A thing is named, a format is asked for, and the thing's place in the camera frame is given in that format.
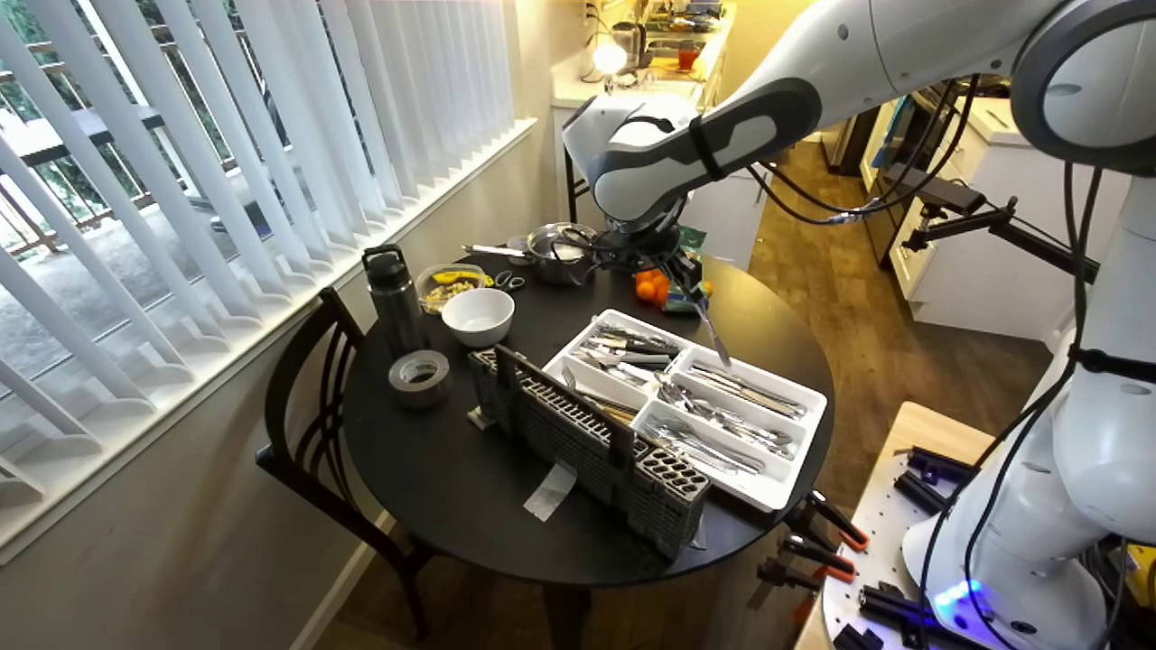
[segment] wire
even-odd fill
[[[945,113],[955,103],[955,90],[946,90],[941,100],[936,100],[936,113],[932,113],[932,123],[941,123],[945,120]],[[926,155],[926,144],[932,142],[932,125],[929,131],[923,131],[923,136],[913,142],[913,148],[912,148],[912,155],[908,155],[908,163],[902,163],[902,171],[901,171],[901,180],[913,171],[913,160],[923,160]],[[807,201],[812,201],[812,207],[822,207],[822,208],[828,208],[828,212],[861,212],[861,208],[866,208],[866,201],[861,201],[861,207],[833,207],[833,201],[825,201],[825,197],[818,197],[818,194],[811,194],[799,180],[793,180],[780,165],[770,165],[770,163],[761,163],[766,171],[775,171],[775,175],[777,180],[783,180],[794,194],[801,194]]]
[[[799,180],[793,180],[780,165],[761,163],[761,165],[775,171],[775,175],[783,180],[794,194],[801,194],[807,201],[836,212],[836,218],[828,218],[828,221],[822,221],[822,218],[801,218],[801,212],[787,208],[766,184],[761,184],[761,191],[766,191],[787,218],[807,221],[807,224],[847,224],[847,221],[852,221],[852,218],[870,218],[870,212],[878,212],[878,208],[892,208],[892,207],[901,207],[901,201],[912,201],[912,197],[913,197],[923,186],[929,186],[929,184],[941,175],[941,171],[952,163],[955,148],[963,144],[963,136],[964,136],[964,131],[967,131],[967,114],[972,114],[972,98],[975,98],[975,94],[978,94],[978,74],[972,74],[972,84],[967,84],[967,94],[964,94],[967,100],[964,100],[964,109],[963,109],[963,123],[955,125],[952,148],[945,153],[941,163],[932,163],[932,171],[929,171],[912,191],[901,191],[901,186],[902,186],[902,180],[912,175],[913,160],[919,160],[919,155],[926,153],[926,144],[932,142],[932,132],[936,132],[932,125],[913,142],[913,153],[908,155],[908,163],[902,163],[902,171],[895,172],[895,180],[892,180],[878,197],[861,201],[861,207],[825,201],[825,197],[811,194]],[[946,90],[946,94],[936,100],[932,123],[941,123],[945,113],[955,113],[955,109],[952,109],[955,98],[958,98],[958,94]]]
[[[1093,172],[1093,184],[1089,184],[1089,194],[1085,194],[1085,221],[1077,224],[1077,207],[1073,207],[1073,163],[1065,163],[1065,230],[1071,230],[1071,245],[1073,245],[1073,299],[1077,299],[1077,342],[1085,340],[1085,322],[1089,322],[1089,230],[1093,230],[1093,212],[1094,212],[1094,197],[1099,197],[1099,180],[1102,180],[1102,171]],[[1019,455],[1019,448],[1026,445],[1026,435],[1035,433],[1035,425],[1042,423],[1042,416],[1049,411],[1049,404],[1064,393],[1064,386],[1071,383],[1071,377],[1077,370],[1077,360],[1065,360],[1064,377],[1029,404],[1016,416],[1011,425],[1005,425],[1005,433],[978,455],[975,464],[982,464],[1016,431],[1019,423],[1023,433],[1016,435],[1016,445],[1008,448],[1002,470],[996,470],[996,480],[985,496],[985,504],[967,535],[967,546],[964,546],[964,586],[967,586],[967,604],[972,611],[978,614],[978,620],[985,624],[985,633],[995,640],[1002,640],[1005,646],[1011,646],[982,614],[982,604],[978,594],[972,592],[972,557],[975,557],[975,546],[978,546],[978,535],[996,504],[996,496],[1008,480],[1008,470],[1011,470],[1011,460]],[[964,480],[945,504],[945,517],[936,521],[932,526],[932,538],[929,538],[929,553],[926,553],[926,562],[923,562],[923,575],[919,575],[919,587],[929,592],[929,575],[932,575],[932,557],[936,557],[936,546],[941,546],[941,529],[945,529],[945,521],[952,521],[952,510],[958,504],[958,499],[964,496],[972,480]]]
[[[1089,184],[1089,194],[1085,194],[1085,218],[1081,218],[1081,224],[1077,224],[1073,163],[1064,165],[1065,228],[1071,228],[1073,257],[1077,257],[1077,260],[1073,260],[1077,346],[1085,342],[1085,324],[1089,324],[1089,281],[1085,281],[1085,278],[1089,278],[1089,230],[1093,230],[1093,212],[1094,212],[1094,197],[1099,197],[1099,180],[1102,180],[1102,171],[1094,165],[1093,184]],[[1064,377],[1057,379],[1057,389],[1049,389],[1049,404],[1050,404],[1057,393],[1073,379],[1073,370],[1077,370],[1077,360],[1065,360]],[[985,526],[985,521],[990,521],[990,511],[995,511],[995,504],[996,504],[996,499],[1002,499],[1002,492],[1005,492],[1005,480],[1008,480],[1008,474],[1011,474],[1011,461],[1016,461],[1019,448],[1029,440],[1029,433],[1035,433],[1035,425],[1038,425],[1042,416],[1043,416],[1043,408],[1042,408],[1042,411],[1029,419],[1029,425],[1011,440],[1008,460],[1005,460],[1002,470],[996,470],[996,480],[995,480],[995,487],[990,487],[990,496],[985,496],[985,504],[982,504],[982,511],[978,511],[978,521],[975,521],[975,526],[972,526],[972,535],[967,535],[967,546],[964,546],[964,586],[972,586],[972,557],[975,557],[978,535],[982,535],[982,526]],[[1011,646],[1011,644],[985,620],[985,614],[982,614],[982,608],[978,608],[978,594],[975,594],[972,587],[967,587],[967,599],[972,599],[982,629],[985,629],[990,637],[996,637],[1005,646]]]
[[[964,142],[964,132],[967,132],[967,120],[972,120],[975,94],[978,94],[978,74],[972,74],[972,88],[967,88],[964,109],[963,109],[963,123],[955,125],[945,160],[932,163],[932,171],[929,171],[908,194],[892,194],[892,197],[875,197],[875,201],[866,201],[866,207],[861,208],[865,218],[866,218],[866,212],[878,212],[878,208],[892,208],[892,207],[901,207],[901,201],[912,201],[923,186],[929,186],[929,184],[945,172],[945,165],[952,163],[955,148],[958,148],[958,144]]]
[[[793,207],[766,184],[766,175],[754,172],[754,165],[749,165],[749,172],[753,172],[754,184],[770,194],[775,207],[780,207],[787,218],[794,218],[794,221],[801,221],[801,224],[836,228],[836,224],[852,221],[852,212],[807,218],[807,212],[793,208]]]

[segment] utensil organizer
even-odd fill
[[[497,346],[471,354],[480,416],[522,435],[551,461],[577,474],[577,485],[618,510],[621,521],[680,557],[699,535],[708,475],[668,448],[637,435],[529,358]]]
[[[606,332],[633,332],[633,342],[606,346]],[[611,354],[630,358],[630,346],[664,346],[668,366],[640,370],[630,360],[606,366]],[[711,346],[672,334],[621,312],[598,314],[551,366],[546,377],[582,396],[613,401],[630,411],[630,431],[642,440],[688,460],[716,487],[770,511],[783,510],[828,396],[754,369],[729,360]]]

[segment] window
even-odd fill
[[[522,131],[503,0],[0,0],[0,546]]]

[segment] chair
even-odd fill
[[[317,377],[317,408],[305,416],[305,425],[295,425],[288,419],[288,408],[308,404],[308,389],[295,386],[308,386],[299,379],[308,369],[316,369],[310,358],[323,346],[327,358]],[[344,299],[327,287],[317,312],[308,314],[308,322],[277,358],[277,369],[265,393],[265,425],[271,445],[257,455],[257,464],[308,499],[329,521],[370,541],[395,568],[416,620],[416,637],[424,640],[429,624],[416,587],[416,575],[429,561],[429,547],[424,541],[413,541],[410,547],[380,529],[354,500],[344,461],[344,379],[359,346],[367,346],[367,332],[359,327]]]

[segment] light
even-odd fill
[[[982,599],[982,586],[972,582],[972,587],[967,587],[967,582],[958,582],[958,586],[932,594],[932,611],[941,620],[955,620],[963,614],[963,608],[972,608],[972,594]]]
[[[588,44],[588,61],[603,80],[613,80],[624,67],[624,45],[611,37]]]

